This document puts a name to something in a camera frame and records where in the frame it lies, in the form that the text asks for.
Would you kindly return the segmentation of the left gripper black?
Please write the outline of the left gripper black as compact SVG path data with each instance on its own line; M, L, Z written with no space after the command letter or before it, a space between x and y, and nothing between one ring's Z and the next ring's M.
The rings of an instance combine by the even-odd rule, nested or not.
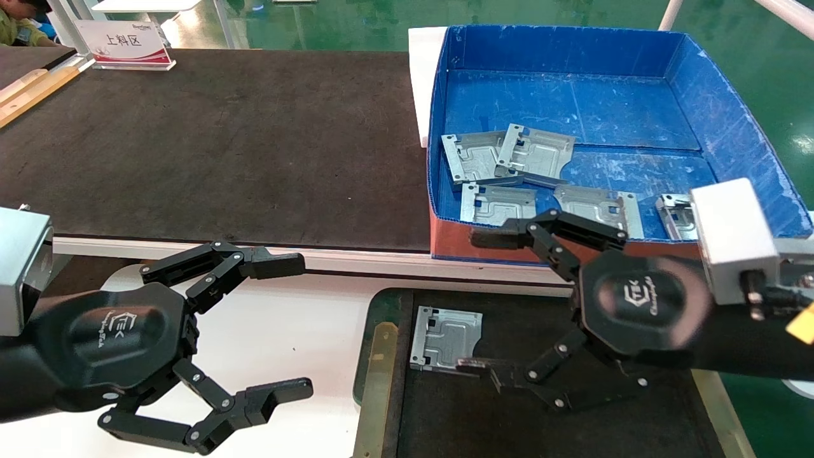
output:
M267 424L280 404L312 397L314 388L301 377L227 393L183 359L195 353L200 335L192 314L211 310L244 279L305 273L301 253L216 241L142 267L148 285L139 289L90 291L39 307L33 348L50 384L49 404L58 411L92 411L125 398L101 415L102 430L117 440L209 455L236 431ZM169 289L197 277L186 298ZM144 398L157 399L157 386L171 370L210 406L203 420L182 424L137 413Z

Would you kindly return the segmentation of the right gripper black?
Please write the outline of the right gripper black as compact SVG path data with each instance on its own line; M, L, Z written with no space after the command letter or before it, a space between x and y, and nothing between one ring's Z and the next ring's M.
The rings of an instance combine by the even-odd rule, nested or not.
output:
M606 252L581 267L561 239ZM531 249L561 279L578 281L579 324L585 332L566 333L531 363L460 357L457 371L488 378L501 394L532 393L553 412L596 408L643 393L649 378L623 371L592 385L551 381L588 348L587 334L620 357L666 357L689 348L710 317L713 296L700 261L628 256L620 252L627 241L623 229L557 209L472 229L474 247Z

